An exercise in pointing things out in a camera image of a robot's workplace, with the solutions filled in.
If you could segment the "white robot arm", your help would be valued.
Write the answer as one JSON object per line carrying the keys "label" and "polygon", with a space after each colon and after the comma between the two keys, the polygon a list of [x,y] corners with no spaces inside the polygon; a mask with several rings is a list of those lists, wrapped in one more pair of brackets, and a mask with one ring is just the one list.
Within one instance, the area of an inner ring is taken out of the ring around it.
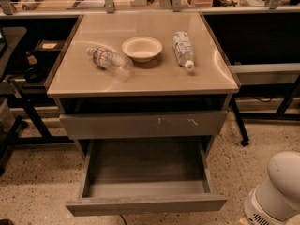
{"label": "white robot arm", "polygon": [[270,158],[267,177],[245,199],[244,214],[252,225],[286,225],[300,214],[298,152],[281,152]]}

